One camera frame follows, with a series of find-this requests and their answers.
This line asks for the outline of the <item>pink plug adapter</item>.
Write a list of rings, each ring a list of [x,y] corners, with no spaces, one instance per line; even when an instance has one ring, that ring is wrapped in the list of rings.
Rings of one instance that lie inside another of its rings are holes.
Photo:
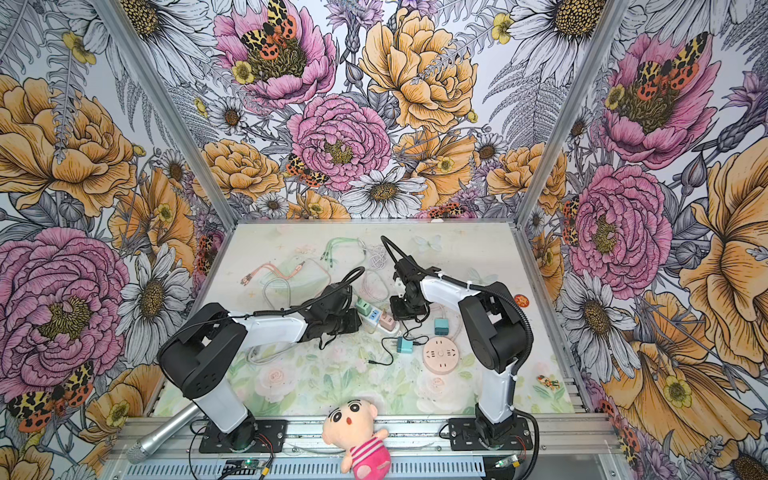
[[[379,320],[379,327],[386,333],[396,333],[399,330],[398,322],[389,314],[383,314]]]

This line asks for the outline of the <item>green plug adapter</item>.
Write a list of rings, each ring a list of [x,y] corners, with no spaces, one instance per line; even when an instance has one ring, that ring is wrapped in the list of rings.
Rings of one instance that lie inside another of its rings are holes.
[[[373,310],[373,306],[364,299],[358,298],[355,302],[355,309],[362,317],[368,317]]]

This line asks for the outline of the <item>teal adapter with black cable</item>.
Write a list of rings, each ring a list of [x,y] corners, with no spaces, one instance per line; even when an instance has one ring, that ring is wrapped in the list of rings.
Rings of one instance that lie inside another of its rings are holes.
[[[400,354],[412,354],[414,342],[405,337],[398,337],[396,340],[396,351]]]

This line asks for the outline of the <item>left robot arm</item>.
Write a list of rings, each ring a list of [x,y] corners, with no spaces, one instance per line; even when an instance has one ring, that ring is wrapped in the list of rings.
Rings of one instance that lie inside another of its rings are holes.
[[[361,320],[352,296],[352,287],[338,282],[287,310],[236,315],[209,303],[160,347],[157,362],[165,377],[216,427],[217,442],[245,451],[256,441],[257,426],[227,379],[233,361],[255,347],[357,332]]]

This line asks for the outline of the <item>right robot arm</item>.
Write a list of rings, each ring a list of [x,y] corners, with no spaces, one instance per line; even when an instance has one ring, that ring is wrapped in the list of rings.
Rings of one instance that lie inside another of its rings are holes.
[[[470,428],[480,443],[497,449],[523,433],[527,421],[513,401],[517,375],[531,353],[534,335],[508,288],[500,282],[460,281],[437,268],[419,266],[412,256],[394,262],[393,279],[403,287],[390,298],[395,319],[422,320],[434,304],[460,315],[473,355],[485,368]]]

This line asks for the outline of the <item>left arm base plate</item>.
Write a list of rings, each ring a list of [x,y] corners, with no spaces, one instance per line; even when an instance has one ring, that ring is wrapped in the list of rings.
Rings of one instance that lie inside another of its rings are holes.
[[[283,450],[288,422],[247,418],[229,433],[212,421],[204,430],[198,450],[202,454],[280,453]]]

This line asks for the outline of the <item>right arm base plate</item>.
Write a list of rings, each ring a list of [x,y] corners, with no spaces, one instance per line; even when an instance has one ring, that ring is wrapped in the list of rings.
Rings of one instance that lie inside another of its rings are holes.
[[[531,451],[533,431],[528,422],[517,416],[502,424],[478,428],[474,418],[451,418],[448,421],[449,442],[453,451]]]

